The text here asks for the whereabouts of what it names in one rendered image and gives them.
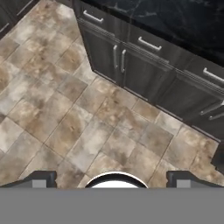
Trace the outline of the round white black-rimmed object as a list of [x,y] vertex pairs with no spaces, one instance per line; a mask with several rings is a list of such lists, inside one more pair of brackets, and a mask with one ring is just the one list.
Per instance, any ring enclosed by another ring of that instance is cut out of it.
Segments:
[[107,171],[90,179],[86,188],[147,188],[147,185],[125,171]]

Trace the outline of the dark cupboard run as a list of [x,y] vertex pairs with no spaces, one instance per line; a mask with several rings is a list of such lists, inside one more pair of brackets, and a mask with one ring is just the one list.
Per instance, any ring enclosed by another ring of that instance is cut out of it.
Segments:
[[40,0],[0,0],[2,39]]

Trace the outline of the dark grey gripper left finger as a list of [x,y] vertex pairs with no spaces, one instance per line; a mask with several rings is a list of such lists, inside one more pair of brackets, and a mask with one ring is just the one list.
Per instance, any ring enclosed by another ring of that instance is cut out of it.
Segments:
[[0,185],[0,188],[56,188],[56,178],[56,171],[33,171],[23,179]]

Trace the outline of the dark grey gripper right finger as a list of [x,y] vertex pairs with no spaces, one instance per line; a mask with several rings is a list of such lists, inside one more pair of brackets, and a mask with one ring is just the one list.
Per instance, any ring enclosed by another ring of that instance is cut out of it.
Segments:
[[197,178],[189,171],[168,171],[166,173],[166,186],[173,188],[204,188],[204,187],[217,187],[222,188],[212,182],[208,182]]

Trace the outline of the dark cupboard corner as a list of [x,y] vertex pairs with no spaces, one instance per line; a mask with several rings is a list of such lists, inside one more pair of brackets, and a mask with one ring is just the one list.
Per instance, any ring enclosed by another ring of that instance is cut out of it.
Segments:
[[220,142],[212,158],[215,170],[224,175],[224,141]]

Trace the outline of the dark wood cupboard door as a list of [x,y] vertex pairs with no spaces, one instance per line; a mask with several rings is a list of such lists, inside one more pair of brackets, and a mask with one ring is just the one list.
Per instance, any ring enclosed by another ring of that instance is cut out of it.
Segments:
[[197,129],[198,131],[202,131],[211,137],[224,141],[224,116],[209,121],[209,116],[215,116],[224,112],[224,105],[221,108],[216,109],[213,112],[210,112],[206,115],[198,114],[192,120],[189,121],[190,125]]
[[174,80],[159,96],[157,105],[178,119],[189,121],[201,110],[222,102],[224,93],[195,75],[176,72]]
[[125,71],[122,86],[135,95],[154,104],[165,90],[172,67],[146,52],[124,44]]
[[[94,41],[86,41],[83,37],[83,44],[87,52],[87,58],[92,70],[99,74],[101,77],[120,85],[121,72],[119,70],[121,63],[121,41],[111,42],[105,40],[95,39]],[[118,67],[114,68],[113,61],[113,47],[118,45],[117,58]]]

